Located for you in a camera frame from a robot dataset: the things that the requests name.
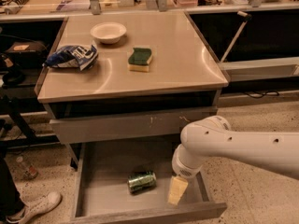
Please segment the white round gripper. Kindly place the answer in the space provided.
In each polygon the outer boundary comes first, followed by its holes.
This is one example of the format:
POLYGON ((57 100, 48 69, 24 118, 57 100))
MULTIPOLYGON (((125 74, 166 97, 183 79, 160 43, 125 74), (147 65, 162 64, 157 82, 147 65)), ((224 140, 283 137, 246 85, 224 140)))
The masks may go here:
POLYGON ((178 176, 171 178, 168 203, 178 205, 188 187, 188 181, 186 179, 194 178, 199 173, 203 163, 203 157, 193 155, 182 144, 175 149, 172 158, 172 169, 178 176))

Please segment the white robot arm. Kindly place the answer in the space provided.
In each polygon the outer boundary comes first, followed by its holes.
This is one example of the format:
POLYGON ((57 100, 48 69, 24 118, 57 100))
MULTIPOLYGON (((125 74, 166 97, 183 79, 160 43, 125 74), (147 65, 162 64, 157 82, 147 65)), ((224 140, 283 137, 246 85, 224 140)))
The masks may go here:
POLYGON ((177 205, 188 181, 210 157, 234 161, 299 178, 299 133, 236 132, 227 119, 211 116, 186 125, 174 151, 168 202, 177 205))

